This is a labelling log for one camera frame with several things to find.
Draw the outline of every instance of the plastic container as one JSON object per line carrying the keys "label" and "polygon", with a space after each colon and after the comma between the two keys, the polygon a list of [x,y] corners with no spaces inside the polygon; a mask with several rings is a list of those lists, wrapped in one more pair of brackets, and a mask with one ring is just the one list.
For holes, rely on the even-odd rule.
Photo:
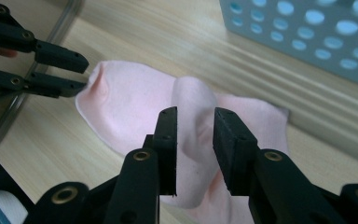
{"label": "plastic container", "polygon": [[220,0],[225,26],[358,83],[358,0]]}
{"label": "plastic container", "polygon": [[[37,39],[59,44],[81,9],[83,1],[0,0],[0,4],[7,6],[10,9],[11,16],[24,29],[33,32]],[[0,57],[0,70],[15,75],[27,77],[32,72],[44,73],[47,69],[47,66],[34,62],[33,53],[19,53],[13,59]],[[25,100],[26,94],[20,94],[0,101],[0,142]]]}

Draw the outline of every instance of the pink cloth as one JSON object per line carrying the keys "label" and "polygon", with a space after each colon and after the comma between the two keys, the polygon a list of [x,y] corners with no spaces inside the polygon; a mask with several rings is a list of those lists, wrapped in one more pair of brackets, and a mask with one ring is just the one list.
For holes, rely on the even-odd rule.
{"label": "pink cloth", "polygon": [[236,112],[260,148],[287,153],[288,111],[266,102],[215,94],[194,77],[171,77],[129,62],[101,62],[76,106],[89,126],[122,155],[142,146],[154,132],[158,113],[178,107],[177,197],[165,203],[188,209],[199,223],[253,223],[246,197],[231,197],[213,152],[213,113]]}

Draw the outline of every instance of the perforated basket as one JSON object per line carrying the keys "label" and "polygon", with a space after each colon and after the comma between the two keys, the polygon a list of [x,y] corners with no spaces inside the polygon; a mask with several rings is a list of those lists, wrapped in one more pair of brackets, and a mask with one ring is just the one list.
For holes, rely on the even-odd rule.
{"label": "perforated basket", "polygon": [[225,26],[358,83],[358,0],[220,0]]}

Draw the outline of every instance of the pink towel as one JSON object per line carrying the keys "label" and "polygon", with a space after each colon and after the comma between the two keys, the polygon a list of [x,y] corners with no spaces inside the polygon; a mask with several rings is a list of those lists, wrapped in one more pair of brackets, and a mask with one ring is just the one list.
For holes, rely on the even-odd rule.
{"label": "pink towel", "polygon": [[197,78],[171,77],[139,63],[99,63],[76,106],[92,130],[122,155],[142,146],[161,110],[177,106],[177,197],[161,200],[188,209],[199,223],[253,223],[247,198],[229,195],[213,152],[217,106],[236,112],[260,148],[287,153],[286,109],[216,94]]}

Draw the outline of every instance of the tabletop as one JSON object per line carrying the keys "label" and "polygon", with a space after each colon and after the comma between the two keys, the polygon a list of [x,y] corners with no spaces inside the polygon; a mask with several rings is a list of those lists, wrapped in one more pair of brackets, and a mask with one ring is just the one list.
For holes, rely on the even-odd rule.
{"label": "tabletop", "polygon": [[[334,193],[346,183],[358,183],[358,158],[304,129],[303,102],[277,93],[282,79],[294,74],[304,82],[315,78],[332,81],[339,90],[350,87],[354,100],[358,87],[230,33],[218,0],[85,1],[62,45],[81,52],[90,66],[83,76],[48,70],[60,77],[85,81],[100,61],[131,61],[175,77],[198,77],[214,91],[287,107],[292,111],[287,127],[290,156],[309,180]],[[299,71],[316,77],[307,79]],[[285,88],[297,94],[296,88]],[[83,120],[74,98],[29,96],[0,144],[0,163],[34,202],[66,181],[92,189],[117,175],[122,162]],[[183,210],[163,204],[161,223],[192,221]]]}

